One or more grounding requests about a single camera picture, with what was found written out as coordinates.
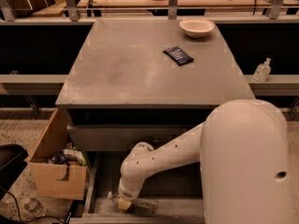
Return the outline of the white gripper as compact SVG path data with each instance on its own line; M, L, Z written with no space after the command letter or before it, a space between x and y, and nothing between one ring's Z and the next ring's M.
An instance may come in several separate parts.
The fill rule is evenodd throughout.
M137 198L137 193L130 191L123 184L119 184L118 193L122 197L118 200L118 208L122 211L127 211L133 204L131 201Z

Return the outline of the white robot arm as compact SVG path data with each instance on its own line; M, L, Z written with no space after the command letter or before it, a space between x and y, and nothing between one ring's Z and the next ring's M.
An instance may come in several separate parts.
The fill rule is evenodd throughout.
M206 224L295 224L286 119L274 105L233 100L157 149L138 143L118 193L132 201L148 177L195 162Z

